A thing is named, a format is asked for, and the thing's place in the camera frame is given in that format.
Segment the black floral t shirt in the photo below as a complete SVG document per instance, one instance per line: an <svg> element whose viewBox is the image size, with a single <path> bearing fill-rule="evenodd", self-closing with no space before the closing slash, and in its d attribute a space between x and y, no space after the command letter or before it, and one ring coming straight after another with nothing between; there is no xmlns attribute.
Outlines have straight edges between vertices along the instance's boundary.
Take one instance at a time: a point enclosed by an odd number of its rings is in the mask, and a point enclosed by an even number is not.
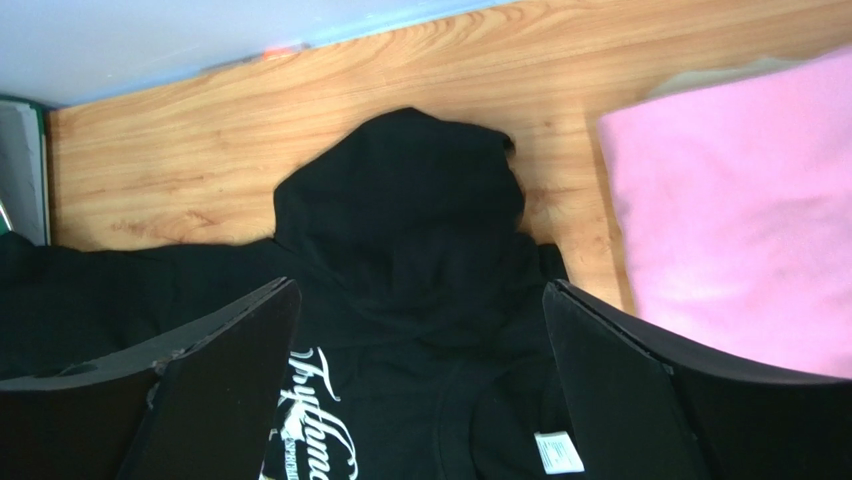
<svg viewBox="0 0 852 480"><path fill-rule="evenodd" d="M1 238L1 375L56 372L285 277L301 293L262 479L581 479L504 133L413 108L284 179L273 236L81 252Z"/></svg>

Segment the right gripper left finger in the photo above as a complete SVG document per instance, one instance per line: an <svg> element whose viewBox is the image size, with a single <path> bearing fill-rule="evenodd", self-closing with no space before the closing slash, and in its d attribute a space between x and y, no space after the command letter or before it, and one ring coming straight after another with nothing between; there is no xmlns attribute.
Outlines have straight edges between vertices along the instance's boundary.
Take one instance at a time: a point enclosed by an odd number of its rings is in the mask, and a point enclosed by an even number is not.
<svg viewBox="0 0 852 480"><path fill-rule="evenodd" d="M255 479L301 295L272 281L124 350L1 384L5 479Z"/></svg>

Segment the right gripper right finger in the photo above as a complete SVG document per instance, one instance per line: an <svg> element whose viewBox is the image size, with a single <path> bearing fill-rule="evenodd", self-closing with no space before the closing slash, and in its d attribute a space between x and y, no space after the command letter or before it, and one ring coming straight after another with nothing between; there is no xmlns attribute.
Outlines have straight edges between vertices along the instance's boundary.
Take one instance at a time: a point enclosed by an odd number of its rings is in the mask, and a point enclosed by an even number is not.
<svg viewBox="0 0 852 480"><path fill-rule="evenodd" d="M851 383L731 355L564 280L543 309L592 479L847 479Z"/></svg>

